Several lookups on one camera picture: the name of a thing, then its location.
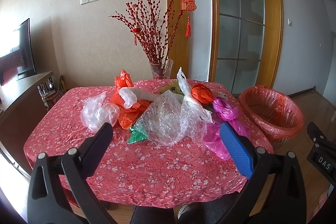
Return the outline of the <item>green plastic bag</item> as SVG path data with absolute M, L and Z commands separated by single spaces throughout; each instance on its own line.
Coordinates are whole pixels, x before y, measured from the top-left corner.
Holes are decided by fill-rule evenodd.
M 147 132 L 141 123 L 136 122 L 129 128 L 130 137 L 127 141 L 128 144 L 134 144 L 144 141 L 148 138 Z

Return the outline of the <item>large orange plastic bag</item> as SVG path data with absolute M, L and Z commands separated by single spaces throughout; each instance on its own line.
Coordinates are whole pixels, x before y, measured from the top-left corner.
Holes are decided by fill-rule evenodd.
M 114 84 L 116 92 L 112 95 L 110 103 L 117 105 L 120 109 L 118 115 L 118 122 L 120 126 L 128 130 L 141 114 L 149 107 L 151 101 L 136 99 L 135 103 L 130 107 L 124 106 L 125 100 L 118 93 L 121 88 L 133 88 L 134 84 L 131 81 L 130 74 L 124 69 L 121 71 L 120 76 L 115 77 Z

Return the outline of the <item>clear bubble wrap sheet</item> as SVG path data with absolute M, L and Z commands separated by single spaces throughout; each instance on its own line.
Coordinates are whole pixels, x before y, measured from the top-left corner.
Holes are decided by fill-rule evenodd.
M 163 146 L 172 146 L 185 137 L 200 143 L 207 123 L 187 105 L 180 94 L 166 91 L 142 114 L 139 123 L 147 139 Z

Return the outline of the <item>magenta plastic bag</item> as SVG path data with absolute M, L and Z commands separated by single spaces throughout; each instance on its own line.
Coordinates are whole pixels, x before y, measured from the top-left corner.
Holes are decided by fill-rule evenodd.
M 232 135 L 234 132 L 239 136 L 251 139 L 250 128 L 240 120 L 240 111 L 227 99 L 215 97 L 213 100 L 213 123 L 207 124 L 206 133 L 203 135 L 203 144 L 222 160 L 229 160 L 231 155 L 224 144 L 228 139 L 225 134 Z

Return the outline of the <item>white paw print bag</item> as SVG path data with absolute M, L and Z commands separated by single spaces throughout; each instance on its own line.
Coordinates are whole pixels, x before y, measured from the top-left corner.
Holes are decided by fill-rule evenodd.
M 225 93 L 223 93 L 223 92 L 218 92 L 218 96 L 219 96 L 220 98 L 223 98 L 223 99 L 225 99 L 225 100 L 228 100 L 227 95 L 226 95 Z

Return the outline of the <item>small orange plastic bag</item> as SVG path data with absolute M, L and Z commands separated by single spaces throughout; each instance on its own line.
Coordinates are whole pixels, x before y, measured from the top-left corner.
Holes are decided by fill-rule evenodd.
M 214 101 L 212 91 L 201 83 L 197 83 L 192 86 L 191 95 L 194 99 L 204 105 L 208 105 Z

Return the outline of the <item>white plastic bag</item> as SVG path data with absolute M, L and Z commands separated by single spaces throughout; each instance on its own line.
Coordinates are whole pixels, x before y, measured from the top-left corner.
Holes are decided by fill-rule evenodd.
M 123 107 L 131 108 L 138 100 L 154 101 L 159 95 L 148 92 L 145 88 L 124 87 L 118 91 L 119 96 L 123 99 Z
M 211 112 L 203 108 L 202 104 L 197 101 L 191 94 L 191 87 L 187 82 L 187 78 L 180 67 L 177 73 L 177 80 L 179 88 L 182 91 L 184 98 L 183 102 L 188 108 L 197 116 L 199 116 L 206 123 L 213 123 Z

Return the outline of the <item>red lined trash basket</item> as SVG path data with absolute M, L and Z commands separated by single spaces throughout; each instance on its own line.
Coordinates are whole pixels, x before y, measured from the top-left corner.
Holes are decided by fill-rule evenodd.
M 250 87 L 239 95 L 239 103 L 278 151 L 302 130 L 305 117 L 295 102 L 280 92 L 263 85 Z

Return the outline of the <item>clear crumpled plastic bag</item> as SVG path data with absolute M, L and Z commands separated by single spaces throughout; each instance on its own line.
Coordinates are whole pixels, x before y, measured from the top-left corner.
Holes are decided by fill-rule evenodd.
M 104 103 L 105 98 L 106 92 L 102 92 L 84 100 L 81 122 L 92 133 L 97 133 L 104 123 L 114 126 L 118 120 L 120 108 L 113 103 Z

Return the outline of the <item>dark wooden tv cabinet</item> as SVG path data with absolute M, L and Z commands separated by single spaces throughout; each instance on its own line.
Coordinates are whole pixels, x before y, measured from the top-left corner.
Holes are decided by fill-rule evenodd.
M 38 86 L 53 75 L 52 71 L 40 73 L 1 87 L 1 152 L 27 174 L 31 174 L 32 168 L 23 147 L 47 114 Z

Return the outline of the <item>black television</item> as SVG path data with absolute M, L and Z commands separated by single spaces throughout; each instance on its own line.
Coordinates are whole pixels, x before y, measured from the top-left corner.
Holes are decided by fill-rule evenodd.
M 1 86 L 36 73 L 28 18 L 1 38 Z

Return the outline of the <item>olive paw print bag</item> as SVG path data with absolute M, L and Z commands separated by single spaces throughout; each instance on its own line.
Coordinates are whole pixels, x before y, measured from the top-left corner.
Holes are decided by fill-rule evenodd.
M 167 85 L 165 85 L 164 87 L 161 87 L 158 89 L 158 91 L 163 94 L 164 92 L 166 92 L 167 90 L 170 90 L 171 92 L 175 93 L 175 94 L 180 94 L 183 95 L 183 92 L 181 91 L 179 84 L 177 81 L 173 81 Z

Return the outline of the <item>glass vase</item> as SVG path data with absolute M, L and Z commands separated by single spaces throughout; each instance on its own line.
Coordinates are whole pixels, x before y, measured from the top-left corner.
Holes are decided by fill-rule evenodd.
M 168 59 L 163 65 L 150 63 L 150 69 L 154 80 L 169 79 L 173 67 L 173 60 Z

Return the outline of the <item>wooden glass door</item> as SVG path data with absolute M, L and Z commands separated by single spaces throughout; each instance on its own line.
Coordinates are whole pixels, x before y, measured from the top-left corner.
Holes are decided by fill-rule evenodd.
M 212 0 L 209 80 L 234 95 L 272 87 L 282 46 L 282 0 Z

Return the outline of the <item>small red lantern ornament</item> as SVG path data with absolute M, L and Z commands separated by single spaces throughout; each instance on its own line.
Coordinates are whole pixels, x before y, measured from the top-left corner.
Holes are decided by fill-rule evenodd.
M 134 34 L 134 45 L 136 46 L 137 43 L 138 43 L 138 37 L 139 35 L 141 34 L 141 28 L 138 26 L 138 25 L 135 25 L 133 28 L 132 28 L 132 32 Z

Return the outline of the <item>red berry branches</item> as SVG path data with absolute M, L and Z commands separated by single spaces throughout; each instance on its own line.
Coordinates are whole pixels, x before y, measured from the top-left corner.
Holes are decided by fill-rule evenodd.
M 141 34 L 137 44 L 150 63 L 163 65 L 169 59 L 183 11 L 175 11 L 174 0 L 169 0 L 165 12 L 161 12 L 160 4 L 161 1 L 156 0 L 127 2 L 126 15 L 116 11 L 110 18 L 122 22 L 132 34 L 132 28 L 138 25 Z

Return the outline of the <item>red tassel wall ornament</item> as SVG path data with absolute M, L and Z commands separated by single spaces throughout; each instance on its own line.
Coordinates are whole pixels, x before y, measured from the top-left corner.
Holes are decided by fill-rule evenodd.
M 186 25 L 186 33 L 185 33 L 185 37 L 187 38 L 189 38 L 191 35 L 191 24 L 190 24 L 189 13 L 197 9 L 197 5 L 195 1 L 196 0 L 181 0 L 180 1 L 181 11 L 187 12 L 187 25 Z

